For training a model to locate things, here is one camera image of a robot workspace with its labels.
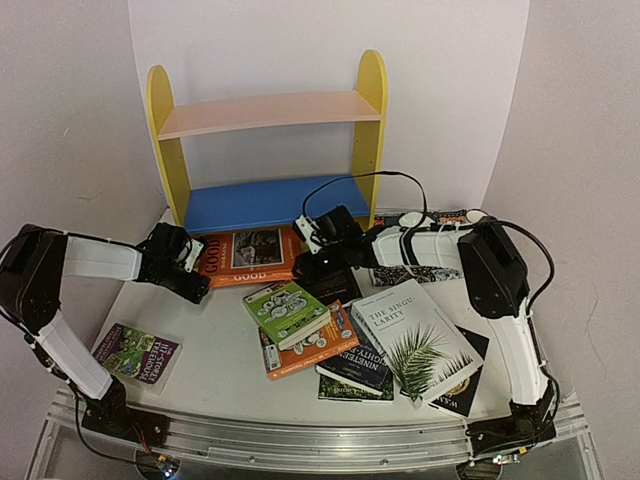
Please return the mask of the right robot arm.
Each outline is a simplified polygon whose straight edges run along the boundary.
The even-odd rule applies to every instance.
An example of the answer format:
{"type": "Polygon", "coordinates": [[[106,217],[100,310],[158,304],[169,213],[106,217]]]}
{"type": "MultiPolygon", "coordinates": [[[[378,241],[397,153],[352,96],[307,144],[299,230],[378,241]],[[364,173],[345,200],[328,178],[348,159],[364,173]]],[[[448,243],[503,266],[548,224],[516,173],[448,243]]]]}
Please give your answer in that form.
{"type": "Polygon", "coordinates": [[[292,228],[308,248],[296,262],[305,277],[347,267],[461,272],[470,305],[494,332],[511,390],[509,416],[473,423],[472,439],[490,450],[554,437],[560,387],[546,367],[531,315],[540,293],[530,290],[527,265],[508,233],[520,233],[542,248],[533,234],[481,210],[469,210],[462,221],[451,222],[410,212],[395,223],[363,230],[344,206],[316,220],[302,214],[292,228]]]}

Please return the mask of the white Singularity palm book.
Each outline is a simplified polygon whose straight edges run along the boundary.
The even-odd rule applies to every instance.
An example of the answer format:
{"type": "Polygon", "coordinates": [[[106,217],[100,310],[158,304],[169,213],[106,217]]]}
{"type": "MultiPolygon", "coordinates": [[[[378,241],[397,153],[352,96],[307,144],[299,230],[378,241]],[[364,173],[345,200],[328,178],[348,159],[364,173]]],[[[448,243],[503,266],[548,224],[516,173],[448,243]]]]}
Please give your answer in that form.
{"type": "Polygon", "coordinates": [[[416,280],[352,303],[351,313],[414,403],[430,403],[484,359],[416,280]]]}

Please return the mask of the large orange Good Morning book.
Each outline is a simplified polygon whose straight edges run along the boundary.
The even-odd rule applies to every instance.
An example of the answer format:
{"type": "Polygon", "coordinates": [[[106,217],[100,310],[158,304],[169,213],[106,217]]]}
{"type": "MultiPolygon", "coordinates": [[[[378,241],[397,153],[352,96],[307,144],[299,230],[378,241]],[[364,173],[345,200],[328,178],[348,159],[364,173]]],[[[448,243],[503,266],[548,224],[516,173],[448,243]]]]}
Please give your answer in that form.
{"type": "Polygon", "coordinates": [[[291,228],[272,228],[205,236],[208,246],[199,273],[211,288],[292,280],[301,242],[291,228]]]}

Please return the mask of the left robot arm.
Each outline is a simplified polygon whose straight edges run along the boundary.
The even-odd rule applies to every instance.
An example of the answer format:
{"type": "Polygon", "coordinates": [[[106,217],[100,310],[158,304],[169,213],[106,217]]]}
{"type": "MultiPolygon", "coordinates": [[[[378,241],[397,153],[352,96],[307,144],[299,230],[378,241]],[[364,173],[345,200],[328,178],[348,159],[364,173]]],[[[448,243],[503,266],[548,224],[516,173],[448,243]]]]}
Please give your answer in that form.
{"type": "Polygon", "coordinates": [[[67,321],[66,282],[149,284],[199,304],[210,288],[209,278],[197,270],[206,248],[205,239],[166,222],[138,244],[27,223],[1,249],[1,315],[22,332],[47,370],[88,401],[98,423],[123,437],[135,426],[126,388],[67,321]]]}

